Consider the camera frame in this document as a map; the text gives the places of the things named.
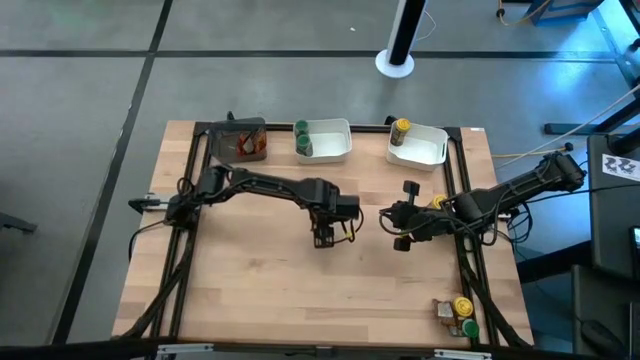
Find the dark grey transparent bin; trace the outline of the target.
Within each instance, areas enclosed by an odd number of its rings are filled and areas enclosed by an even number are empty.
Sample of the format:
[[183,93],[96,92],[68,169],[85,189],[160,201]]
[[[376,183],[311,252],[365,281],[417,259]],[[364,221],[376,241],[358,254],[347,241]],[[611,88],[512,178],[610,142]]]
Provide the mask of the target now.
[[261,161],[267,157],[267,147],[264,154],[239,156],[237,153],[238,135],[242,132],[251,134],[257,129],[266,131],[266,121],[261,117],[235,119],[234,121],[218,121],[210,124],[211,155],[220,163],[232,164],[241,162]]

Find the black floor bar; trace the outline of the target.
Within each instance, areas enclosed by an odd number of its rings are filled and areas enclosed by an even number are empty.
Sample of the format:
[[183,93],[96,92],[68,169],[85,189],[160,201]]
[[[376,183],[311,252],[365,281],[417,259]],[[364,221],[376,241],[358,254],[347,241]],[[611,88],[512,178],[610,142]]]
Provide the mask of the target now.
[[591,241],[584,241],[569,247],[542,254],[534,258],[525,258],[517,264],[521,284],[531,283],[547,277],[568,272],[573,265],[591,267]]

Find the black computer mouse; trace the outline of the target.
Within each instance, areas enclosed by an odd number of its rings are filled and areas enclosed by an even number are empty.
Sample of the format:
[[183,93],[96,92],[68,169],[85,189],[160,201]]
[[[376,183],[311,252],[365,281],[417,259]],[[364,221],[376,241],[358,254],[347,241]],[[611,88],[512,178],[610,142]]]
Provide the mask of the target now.
[[625,345],[618,337],[596,320],[582,321],[580,336],[586,344],[600,355],[614,357],[626,354]]

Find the white plastic bin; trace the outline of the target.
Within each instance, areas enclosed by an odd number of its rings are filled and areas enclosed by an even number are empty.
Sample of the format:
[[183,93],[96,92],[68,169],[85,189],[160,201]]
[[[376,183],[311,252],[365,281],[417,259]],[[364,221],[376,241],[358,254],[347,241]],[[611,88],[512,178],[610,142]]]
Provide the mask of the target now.
[[389,143],[386,159],[389,163],[423,171],[433,171],[447,159],[448,134],[437,127],[414,124],[402,146]]
[[300,164],[326,164],[346,160],[352,150],[352,138],[349,122],[344,118],[306,120],[309,123],[309,136],[313,144],[313,155],[303,157],[294,152]]

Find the black aluminium table frame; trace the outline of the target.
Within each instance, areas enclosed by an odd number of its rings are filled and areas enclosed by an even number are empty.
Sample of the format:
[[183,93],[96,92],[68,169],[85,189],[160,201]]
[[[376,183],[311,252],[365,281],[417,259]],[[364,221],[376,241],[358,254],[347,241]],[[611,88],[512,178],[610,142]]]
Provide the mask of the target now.
[[290,131],[268,137],[269,154],[251,169],[301,179],[323,177],[360,197],[365,214],[353,243],[313,245],[308,214],[294,203],[241,194],[202,210],[186,285],[170,296],[160,335],[227,349],[329,357],[357,350],[468,349],[437,321],[434,299],[462,286],[450,237],[398,252],[378,212],[420,184],[419,204],[446,189],[441,169],[424,172],[386,159],[388,132],[357,128],[338,164],[301,166]]

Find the black pole on white base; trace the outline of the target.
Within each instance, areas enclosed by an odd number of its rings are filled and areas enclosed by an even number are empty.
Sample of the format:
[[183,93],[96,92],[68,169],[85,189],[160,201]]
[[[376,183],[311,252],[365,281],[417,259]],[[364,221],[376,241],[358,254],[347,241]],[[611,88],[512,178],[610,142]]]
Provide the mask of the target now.
[[415,67],[411,55],[429,0],[398,0],[397,9],[385,49],[375,57],[375,66],[384,76],[401,79]]

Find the black desk leg base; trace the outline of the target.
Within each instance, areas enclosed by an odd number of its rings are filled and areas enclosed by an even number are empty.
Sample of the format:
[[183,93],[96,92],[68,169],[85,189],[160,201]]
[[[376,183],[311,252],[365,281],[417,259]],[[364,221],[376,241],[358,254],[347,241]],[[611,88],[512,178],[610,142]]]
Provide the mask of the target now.
[[625,105],[622,102],[623,99],[616,100],[582,124],[546,123],[543,134],[550,135],[552,139],[543,143],[540,149],[546,150],[572,136],[614,134],[622,130],[633,118],[640,116],[640,96],[633,96]]

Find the grey metal desk frame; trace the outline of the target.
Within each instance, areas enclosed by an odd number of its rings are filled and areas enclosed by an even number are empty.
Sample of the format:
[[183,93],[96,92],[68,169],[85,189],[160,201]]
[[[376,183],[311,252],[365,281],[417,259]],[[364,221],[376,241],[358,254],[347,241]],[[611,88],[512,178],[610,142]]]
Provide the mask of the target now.
[[592,13],[630,88],[640,84],[640,10],[633,0],[604,0]]

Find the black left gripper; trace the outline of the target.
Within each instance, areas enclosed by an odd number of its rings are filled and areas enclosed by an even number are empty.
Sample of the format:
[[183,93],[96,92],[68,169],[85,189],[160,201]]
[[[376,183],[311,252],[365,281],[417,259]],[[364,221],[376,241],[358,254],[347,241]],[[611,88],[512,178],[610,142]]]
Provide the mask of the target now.
[[327,212],[322,209],[310,209],[309,219],[314,236],[314,247],[316,249],[333,247],[333,224],[339,222],[340,218],[332,212]]

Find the white desk sticker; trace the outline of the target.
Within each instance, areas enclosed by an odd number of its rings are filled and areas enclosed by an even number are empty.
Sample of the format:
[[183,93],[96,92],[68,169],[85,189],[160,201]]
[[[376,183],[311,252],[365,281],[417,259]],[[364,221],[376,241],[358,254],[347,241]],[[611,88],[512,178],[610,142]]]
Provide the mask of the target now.
[[602,172],[611,176],[640,182],[640,161],[603,154]]

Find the black crossbar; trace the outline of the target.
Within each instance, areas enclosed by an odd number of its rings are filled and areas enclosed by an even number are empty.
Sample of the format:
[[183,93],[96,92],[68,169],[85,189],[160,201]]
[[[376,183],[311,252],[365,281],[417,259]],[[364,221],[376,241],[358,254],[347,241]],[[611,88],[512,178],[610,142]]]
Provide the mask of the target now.
[[[175,338],[158,337],[118,338],[107,341],[41,346],[0,346],[0,360],[126,360],[158,355],[158,347],[167,344],[198,343],[179,343]],[[429,348],[348,345],[206,344],[214,345],[214,350],[207,352],[276,353],[309,355],[320,358],[331,358],[339,355],[355,355],[367,352],[398,357],[433,357],[435,349],[460,350],[445,348],[443,346]],[[537,350],[534,348],[502,347],[492,345],[477,345],[470,349],[462,349],[462,351],[491,353],[493,360],[613,360],[609,358],[582,356],[572,353]]]

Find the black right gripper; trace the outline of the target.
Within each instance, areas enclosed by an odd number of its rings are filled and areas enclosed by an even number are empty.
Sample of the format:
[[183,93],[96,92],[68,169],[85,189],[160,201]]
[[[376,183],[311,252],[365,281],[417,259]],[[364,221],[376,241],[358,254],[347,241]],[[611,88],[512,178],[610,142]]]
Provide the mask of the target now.
[[410,250],[414,242],[431,241],[434,237],[432,221],[434,217],[426,207],[415,204],[419,195],[420,185],[411,180],[405,180],[403,191],[408,195],[406,201],[396,201],[385,212],[400,235],[394,239],[395,250]]

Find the silver bracket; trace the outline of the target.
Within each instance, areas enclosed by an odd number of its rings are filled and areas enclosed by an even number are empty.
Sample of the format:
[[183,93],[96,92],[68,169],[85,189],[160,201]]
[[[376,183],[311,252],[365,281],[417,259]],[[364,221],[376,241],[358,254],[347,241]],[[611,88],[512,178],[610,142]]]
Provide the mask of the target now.
[[435,349],[433,358],[443,360],[493,360],[491,353],[451,349]]
[[167,344],[158,347],[158,355],[176,355],[181,353],[195,353],[195,352],[207,352],[213,351],[213,344],[198,343],[198,344]]

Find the grey metal foot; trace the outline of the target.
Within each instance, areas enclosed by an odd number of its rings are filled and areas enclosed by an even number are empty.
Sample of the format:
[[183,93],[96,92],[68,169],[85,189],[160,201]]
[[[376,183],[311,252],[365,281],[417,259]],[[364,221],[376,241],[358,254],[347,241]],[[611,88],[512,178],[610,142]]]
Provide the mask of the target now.
[[38,226],[34,223],[0,212],[0,230],[14,229],[23,233],[31,234],[34,233],[37,228]]

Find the black base bracket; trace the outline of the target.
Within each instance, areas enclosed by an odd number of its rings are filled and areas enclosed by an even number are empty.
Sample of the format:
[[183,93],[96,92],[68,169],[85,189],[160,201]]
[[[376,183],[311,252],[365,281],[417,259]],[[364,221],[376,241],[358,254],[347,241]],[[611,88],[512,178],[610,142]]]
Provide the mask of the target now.
[[164,211],[167,208],[168,201],[153,194],[147,194],[142,198],[134,198],[128,201],[128,206],[143,214],[148,211]]

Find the black desk with sticker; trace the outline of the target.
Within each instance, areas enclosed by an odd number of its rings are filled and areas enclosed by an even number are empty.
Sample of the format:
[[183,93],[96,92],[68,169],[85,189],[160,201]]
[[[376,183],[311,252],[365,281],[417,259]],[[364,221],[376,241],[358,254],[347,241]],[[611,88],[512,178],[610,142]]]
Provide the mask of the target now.
[[588,181],[594,265],[621,277],[636,276],[636,252],[630,245],[629,228],[640,226],[640,182],[602,172],[602,155],[640,161],[640,149],[622,156],[614,154],[606,135],[587,139]]

